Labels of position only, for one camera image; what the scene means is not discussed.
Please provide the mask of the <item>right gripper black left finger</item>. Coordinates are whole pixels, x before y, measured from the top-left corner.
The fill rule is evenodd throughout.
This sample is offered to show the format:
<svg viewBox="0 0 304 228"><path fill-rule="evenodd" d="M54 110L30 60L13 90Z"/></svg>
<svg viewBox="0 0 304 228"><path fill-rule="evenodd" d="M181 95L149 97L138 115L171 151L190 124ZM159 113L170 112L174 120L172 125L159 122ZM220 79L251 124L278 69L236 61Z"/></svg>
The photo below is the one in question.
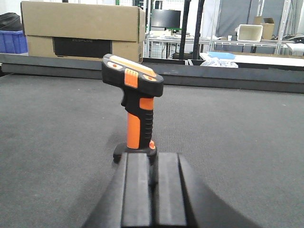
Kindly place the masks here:
<svg viewBox="0 0 304 228"><path fill-rule="evenodd" d="M152 224L149 161L123 153L118 168L84 228L148 228Z"/></svg>

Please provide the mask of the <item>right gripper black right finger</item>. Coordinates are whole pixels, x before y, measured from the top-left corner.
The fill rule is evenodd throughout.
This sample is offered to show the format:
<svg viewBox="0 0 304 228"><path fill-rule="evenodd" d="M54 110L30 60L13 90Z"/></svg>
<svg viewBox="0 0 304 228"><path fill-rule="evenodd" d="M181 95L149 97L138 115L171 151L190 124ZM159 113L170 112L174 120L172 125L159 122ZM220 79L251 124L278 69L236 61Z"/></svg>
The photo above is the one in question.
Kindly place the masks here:
<svg viewBox="0 0 304 228"><path fill-rule="evenodd" d="M216 195L187 160L172 152L157 159L157 227L257 228Z"/></svg>

